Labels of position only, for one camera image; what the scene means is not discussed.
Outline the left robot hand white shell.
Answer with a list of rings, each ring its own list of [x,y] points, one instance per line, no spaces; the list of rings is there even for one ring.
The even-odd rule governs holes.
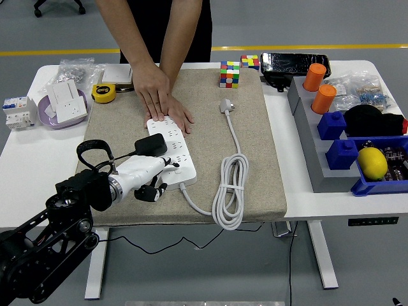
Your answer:
[[[130,191],[134,191],[137,200],[157,201],[165,192],[168,184],[156,187],[158,178],[168,166],[180,165],[170,157],[132,156],[116,169],[116,174],[109,174],[112,203],[120,203]]]

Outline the person's right hand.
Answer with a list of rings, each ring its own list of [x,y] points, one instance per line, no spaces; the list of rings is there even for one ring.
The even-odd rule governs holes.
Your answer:
[[[145,120],[164,120],[170,90],[168,77],[153,62],[132,63],[135,92],[145,111]]]

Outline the person's left hand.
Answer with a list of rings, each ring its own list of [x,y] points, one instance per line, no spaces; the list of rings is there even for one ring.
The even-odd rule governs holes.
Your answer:
[[[167,96],[167,102],[163,112],[173,119],[183,136],[187,136],[191,133],[191,124],[194,123],[193,116],[190,111],[171,94]]]

